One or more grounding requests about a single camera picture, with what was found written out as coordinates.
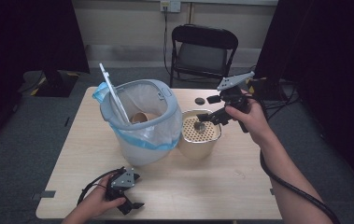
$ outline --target metal bracket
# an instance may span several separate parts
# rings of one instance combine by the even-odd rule
[[[255,73],[249,72],[242,75],[236,75],[232,77],[224,77],[220,84],[217,87],[218,91],[224,91],[234,87],[242,82],[244,82],[247,78],[255,76]]]
[[[134,168],[131,168],[130,170],[126,170],[124,174],[114,180],[111,184],[111,187],[132,188],[134,185]]]

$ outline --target wooden table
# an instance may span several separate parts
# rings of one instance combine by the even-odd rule
[[[99,104],[88,88],[67,136],[46,190],[53,198],[42,198],[39,218],[64,218],[76,206],[81,190],[97,176],[122,166],[115,134],[103,121]],[[182,111],[216,111],[222,103],[197,105],[196,97],[218,94],[213,90],[173,89]],[[201,161],[185,158],[174,148],[165,158],[135,167],[141,178],[126,196],[144,207],[124,216],[109,210],[99,219],[281,219],[271,194],[269,177],[259,163],[259,147],[237,122],[222,126],[221,138],[209,157]]]

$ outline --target chair backrest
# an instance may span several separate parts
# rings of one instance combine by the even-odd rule
[[[173,45],[177,42],[217,49],[237,49],[238,39],[230,31],[194,24],[179,25],[172,33]]]

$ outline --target chair seat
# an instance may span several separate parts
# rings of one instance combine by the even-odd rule
[[[198,70],[223,76],[226,69],[227,50],[182,44],[175,69]]]

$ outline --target finger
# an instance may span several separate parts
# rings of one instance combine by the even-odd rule
[[[256,101],[256,100],[252,99],[252,101],[248,101],[248,105],[249,105],[250,109],[254,109],[254,110],[260,109],[260,110],[262,110],[261,104],[259,104],[259,102]]]
[[[125,202],[126,202],[126,198],[124,198],[124,197],[117,198],[117,199],[112,200],[110,202],[106,202],[106,207],[108,209],[118,207],[118,206],[124,204]]]
[[[107,181],[109,181],[110,177],[112,177],[115,173],[112,173],[112,174],[109,174],[109,175],[106,175],[104,176],[100,182],[98,184],[100,185],[106,185],[107,184]]]
[[[239,111],[238,109],[232,107],[232,106],[229,106],[229,105],[226,105],[225,107],[225,111],[230,115],[232,116],[233,118],[235,119],[239,119],[241,121],[244,122],[244,120],[248,117],[247,114],[244,114],[243,112]]]
[[[246,94],[246,96],[250,96],[250,97],[247,98],[249,104],[258,103],[257,100],[255,100],[254,98],[252,98],[252,95],[251,95],[251,94]]]
[[[241,89],[241,92],[243,92],[244,95],[249,94],[249,92],[247,92],[247,91],[245,91],[245,90],[243,90],[243,89]]]
[[[104,190],[106,190],[106,186],[104,186],[102,184],[97,184],[95,188],[96,189],[104,189]]]

